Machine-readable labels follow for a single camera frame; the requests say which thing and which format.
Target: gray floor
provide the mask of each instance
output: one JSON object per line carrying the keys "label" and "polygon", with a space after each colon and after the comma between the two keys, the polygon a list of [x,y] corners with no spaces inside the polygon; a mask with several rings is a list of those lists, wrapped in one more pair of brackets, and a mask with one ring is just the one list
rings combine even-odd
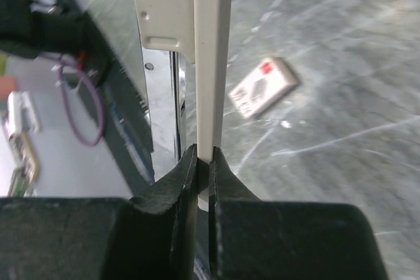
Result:
{"label": "gray floor", "polygon": [[[133,0],[89,1],[142,89]],[[263,199],[359,206],[401,280],[420,279],[419,28],[420,0],[232,3],[227,92],[265,56],[284,57],[301,80],[253,121],[226,99],[222,148],[232,169]]]}

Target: black object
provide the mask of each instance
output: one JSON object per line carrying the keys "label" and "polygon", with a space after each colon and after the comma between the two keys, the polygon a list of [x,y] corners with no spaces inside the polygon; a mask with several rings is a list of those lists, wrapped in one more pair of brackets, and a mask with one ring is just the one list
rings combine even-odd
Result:
{"label": "black object", "polygon": [[24,58],[41,52],[77,54],[85,47],[82,14],[31,11],[32,0],[0,0],[0,49]]}
{"label": "black object", "polygon": [[[191,279],[199,171],[192,146],[130,202],[1,200],[0,278]],[[387,279],[357,208],[259,201],[217,148],[209,175],[215,279]]]}
{"label": "black object", "polygon": [[78,52],[86,51],[83,70],[87,72],[94,85],[99,86],[106,79],[116,57],[91,15],[88,12],[83,12],[76,0],[57,0],[57,7],[60,16],[83,17],[83,42],[80,44]]}

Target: red wire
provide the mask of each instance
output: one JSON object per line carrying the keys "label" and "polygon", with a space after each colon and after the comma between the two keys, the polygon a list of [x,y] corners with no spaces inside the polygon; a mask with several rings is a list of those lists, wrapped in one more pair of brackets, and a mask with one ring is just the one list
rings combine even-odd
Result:
{"label": "red wire", "polygon": [[83,66],[85,65],[86,60],[86,51],[82,51],[79,55],[79,63],[77,64],[78,70],[82,70]]}

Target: vertical bar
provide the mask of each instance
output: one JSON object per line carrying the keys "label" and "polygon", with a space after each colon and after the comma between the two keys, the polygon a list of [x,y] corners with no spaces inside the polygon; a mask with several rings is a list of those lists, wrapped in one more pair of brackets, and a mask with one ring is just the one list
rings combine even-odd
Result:
{"label": "vertical bar", "polygon": [[175,135],[174,153],[179,161],[186,149],[186,115],[185,115],[185,67],[181,66],[185,59],[177,52],[170,52],[172,95],[175,103]]}
{"label": "vertical bar", "polygon": [[231,0],[194,0],[198,157],[221,145]]}

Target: small box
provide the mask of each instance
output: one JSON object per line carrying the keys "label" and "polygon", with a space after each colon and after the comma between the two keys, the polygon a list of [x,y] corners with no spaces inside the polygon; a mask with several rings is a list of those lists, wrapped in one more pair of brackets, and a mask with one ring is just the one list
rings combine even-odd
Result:
{"label": "small box", "polygon": [[229,93],[229,98],[244,118],[250,118],[262,113],[297,84],[281,58],[265,58]]}

